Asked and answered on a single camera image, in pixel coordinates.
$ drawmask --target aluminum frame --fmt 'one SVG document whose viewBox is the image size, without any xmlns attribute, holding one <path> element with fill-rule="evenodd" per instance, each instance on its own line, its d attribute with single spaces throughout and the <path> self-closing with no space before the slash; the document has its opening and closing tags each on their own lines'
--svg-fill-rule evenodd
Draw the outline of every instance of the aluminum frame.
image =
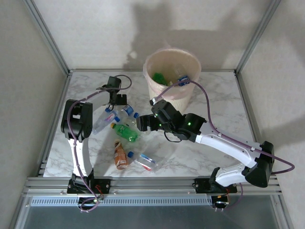
<svg viewBox="0 0 305 229">
<path fill-rule="evenodd" d="M 55 43 L 55 40 L 53 39 L 46 23 L 44 22 L 41 14 L 39 13 L 39 10 L 34 0 L 22 0 L 22 1 L 24 2 L 26 8 L 29 10 L 30 16 L 33 18 L 34 23 L 37 25 L 38 29 L 40 30 L 46 45 L 49 47 L 51 53 L 55 57 L 55 60 L 60 66 L 62 72 L 65 75 L 68 75 L 70 72 L 69 67 L 65 59 L 63 58 L 57 44 Z"/>
<path fill-rule="evenodd" d="M 263 18 L 261 19 L 258 27 L 256 28 L 254 35 L 252 36 L 250 42 L 247 45 L 246 50 L 244 51 L 238 65 L 236 68 L 236 72 L 239 74 L 242 69 L 244 68 L 245 64 L 247 63 L 248 59 L 250 58 L 254 48 L 256 47 L 258 41 L 262 37 L 269 21 L 271 20 L 274 12 L 276 11 L 278 5 L 280 4 L 281 0 L 272 0 L 267 8 L 266 13 L 264 14 Z"/>
<path fill-rule="evenodd" d="M 240 59 L 236 70 L 232 69 L 210 69 L 202 70 L 202 72 L 235 72 L 237 84 L 242 96 L 244 108 L 247 113 L 247 117 L 252 129 L 253 137 L 255 141 L 259 141 L 260 133 L 255 120 L 253 109 L 251 107 L 249 97 L 246 93 L 241 70 L 244 68 L 246 62 L 251 56 L 255 46 L 257 45 L 260 37 L 264 33 L 271 17 L 273 16 L 277 6 L 281 0 L 272 0 L 268 9 L 263 16 L 261 22 L 259 23 L 252 39 L 247 45 L 246 51 L 244 52 L 242 58 Z M 51 144 L 55 135 L 56 127 L 61 114 L 62 105 L 64 98 L 66 96 L 69 83 L 72 77 L 72 71 L 68 68 L 58 46 L 56 45 L 50 31 L 47 28 L 42 16 L 40 15 L 33 0 L 23 0 L 26 7 L 28 8 L 30 15 L 33 17 L 34 23 L 38 26 L 42 33 L 42 36 L 50 48 L 52 54 L 54 55 L 56 61 L 58 62 L 61 70 L 67 75 L 67 80 L 63 87 L 60 100 L 57 104 L 57 109 L 54 113 L 54 122 L 50 126 L 48 131 L 48 137 L 44 142 L 43 150 L 41 152 L 41 166 L 38 172 L 38 176 L 42 176 L 45 163 L 50 152 Z M 76 72 L 111 72 L 111 71 L 142 71 L 142 69 L 136 70 L 123 70 L 123 69 L 75 69 Z M 67 195 L 66 188 L 69 181 L 69 177 L 64 178 L 43 178 L 43 177 L 29 177 L 25 183 L 24 189 L 22 191 L 21 197 L 18 202 L 15 214 L 12 219 L 10 228 L 22 228 L 25 224 L 28 212 L 31 207 L 32 199 L 35 197 L 58 197 L 58 198 L 75 198 L 76 195 Z M 194 177 L 147 177 L 143 178 L 112 178 L 112 187 L 109 196 L 112 197 L 124 197 L 124 196 L 146 196 L 146 195 L 156 195 L 156 196 L 195 196 L 195 191 L 192 187 Z M 281 229 L 292 229 L 291 219 L 287 212 L 287 207 L 285 205 L 280 186 L 278 184 L 276 176 L 272 176 L 269 181 L 268 188 L 257 188 L 249 184 L 244 184 L 244 195 L 270 195 L 272 204 L 274 207 L 274 212 L 276 219 L 278 221 L 279 227 Z"/>
</svg>

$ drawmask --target trash bin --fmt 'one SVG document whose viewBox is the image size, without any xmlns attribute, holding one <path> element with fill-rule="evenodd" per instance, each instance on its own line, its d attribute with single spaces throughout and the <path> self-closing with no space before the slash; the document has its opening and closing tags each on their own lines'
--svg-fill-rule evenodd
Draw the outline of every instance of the trash bin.
<svg viewBox="0 0 305 229">
<path fill-rule="evenodd" d="M 162 73 L 167 82 L 173 83 L 178 80 L 175 73 L 175 66 L 182 66 L 188 77 L 193 81 L 198 81 L 201 65 L 199 60 L 186 50 L 177 48 L 160 49 L 148 56 L 143 66 L 143 74 L 148 83 L 150 99 L 158 96 L 168 86 L 156 83 L 152 77 L 155 73 Z M 182 87 L 172 87 L 162 97 L 170 102 L 182 114 L 185 111 L 195 84 L 189 83 Z"/>
</svg>

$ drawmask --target bottle label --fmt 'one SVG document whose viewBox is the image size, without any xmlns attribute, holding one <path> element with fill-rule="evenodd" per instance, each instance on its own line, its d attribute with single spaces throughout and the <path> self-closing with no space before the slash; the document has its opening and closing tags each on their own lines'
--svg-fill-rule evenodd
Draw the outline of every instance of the bottle label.
<svg viewBox="0 0 305 229">
<path fill-rule="evenodd" d="M 147 160 L 149 162 L 156 164 L 156 162 L 154 160 L 152 160 L 150 157 L 146 156 L 145 154 L 141 154 L 140 157 L 144 158 L 145 160 Z"/>
<path fill-rule="evenodd" d="M 143 166 L 143 168 L 145 168 L 147 171 L 151 171 L 152 169 L 151 168 L 149 168 L 148 166 L 146 166 L 146 165 L 142 165 Z"/>
<path fill-rule="evenodd" d="M 178 84 L 180 87 L 182 87 L 182 86 L 184 86 L 184 85 L 186 85 L 186 84 L 189 84 L 189 83 L 190 83 L 190 82 L 186 82 L 186 83 L 184 83 L 184 82 L 183 82 L 184 80 L 190 80 L 190 79 L 189 79 L 189 77 L 188 77 L 187 75 L 185 75 L 185 76 L 181 77 L 180 79 L 178 79 L 178 81 L 180 81 L 180 82 L 181 82 L 181 83 L 179 83 L 179 84 Z"/>
<path fill-rule="evenodd" d="M 107 118 L 105 118 L 106 122 L 110 122 L 115 118 L 115 113 L 111 113 Z"/>
<path fill-rule="evenodd" d="M 129 105 L 126 105 L 122 109 L 128 114 L 128 116 L 130 116 L 133 113 L 133 108 Z"/>
<path fill-rule="evenodd" d="M 119 132 L 122 134 L 122 133 L 124 132 L 125 129 L 126 129 L 126 127 L 122 125 L 122 126 L 120 127 L 120 129 L 119 129 Z"/>
<path fill-rule="evenodd" d="M 114 143 L 114 153 L 117 153 L 117 148 L 121 146 L 121 142 L 117 141 Z"/>
</svg>

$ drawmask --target blue bottle cap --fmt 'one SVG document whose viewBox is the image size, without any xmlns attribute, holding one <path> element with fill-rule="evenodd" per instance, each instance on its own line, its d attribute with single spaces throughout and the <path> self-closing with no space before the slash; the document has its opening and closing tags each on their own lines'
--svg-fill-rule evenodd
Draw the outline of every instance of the blue bottle cap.
<svg viewBox="0 0 305 229">
<path fill-rule="evenodd" d="M 133 155 L 134 155 L 134 153 L 133 153 L 132 151 L 129 151 L 129 153 L 128 153 L 127 157 L 132 158 L 132 157 L 133 157 Z"/>
</svg>

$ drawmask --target ventilation grille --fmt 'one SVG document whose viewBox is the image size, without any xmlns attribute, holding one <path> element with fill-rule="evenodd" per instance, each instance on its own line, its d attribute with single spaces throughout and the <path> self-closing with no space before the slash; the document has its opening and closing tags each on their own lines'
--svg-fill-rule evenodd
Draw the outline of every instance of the ventilation grille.
<svg viewBox="0 0 305 229">
<path fill-rule="evenodd" d="M 211 203 L 211 197 L 207 196 L 105 197 L 104 201 L 100 201 L 100 206 L 200 206 Z M 31 206 L 75 206 L 76 204 L 78 204 L 77 197 L 34 197 Z"/>
</svg>

